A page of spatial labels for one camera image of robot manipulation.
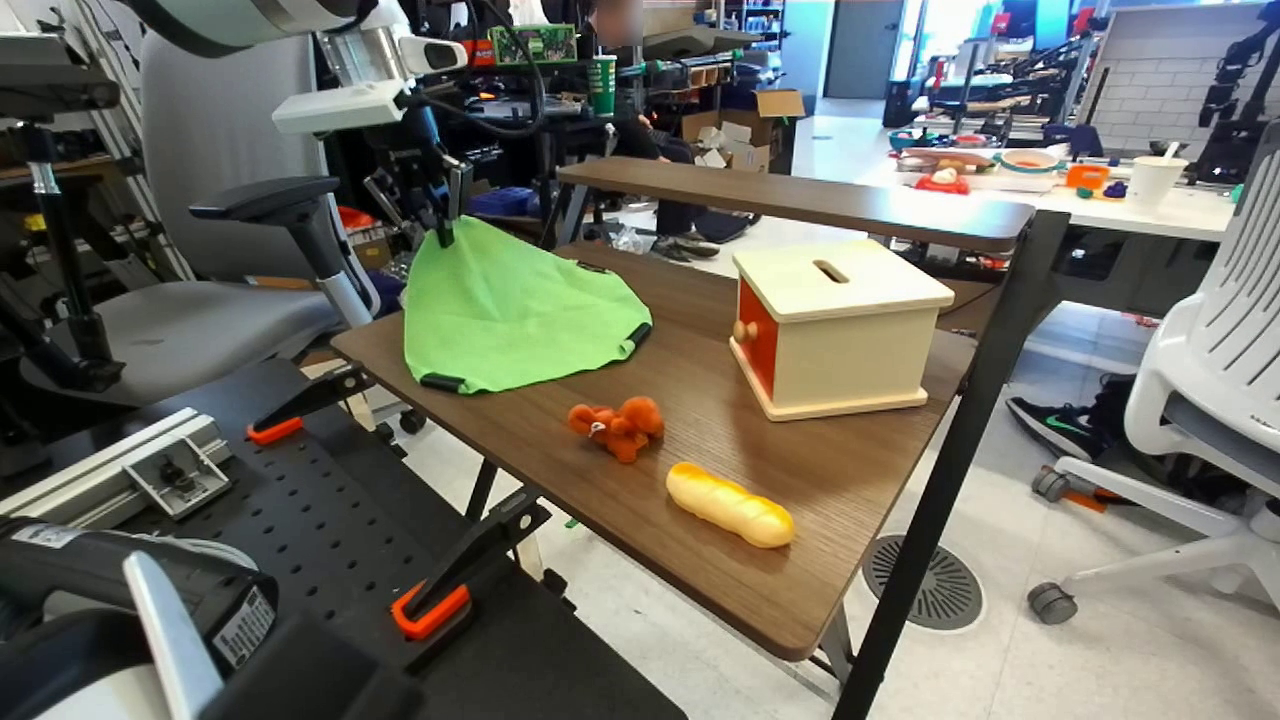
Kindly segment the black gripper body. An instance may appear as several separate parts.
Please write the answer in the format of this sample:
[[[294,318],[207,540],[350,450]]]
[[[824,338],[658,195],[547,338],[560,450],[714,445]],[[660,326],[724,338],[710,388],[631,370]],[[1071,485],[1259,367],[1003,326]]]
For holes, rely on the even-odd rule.
[[[432,103],[411,103],[391,134],[391,170],[403,182],[449,188],[460,159],[445,149],[440,120]]]

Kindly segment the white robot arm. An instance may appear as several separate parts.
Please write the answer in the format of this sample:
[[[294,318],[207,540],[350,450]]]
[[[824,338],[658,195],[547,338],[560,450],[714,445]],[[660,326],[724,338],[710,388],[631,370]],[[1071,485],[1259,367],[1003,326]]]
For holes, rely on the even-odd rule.
[[[470,65],[460,40],[419,37],[399,0],[124,0],[168,43],[225,58],[271,40],[308,37],[333,89],[294,92],[271,122],[294,134],[418,126],[428,142],[411,213],[454,233],[449,159],[423,126],[423,85]]]

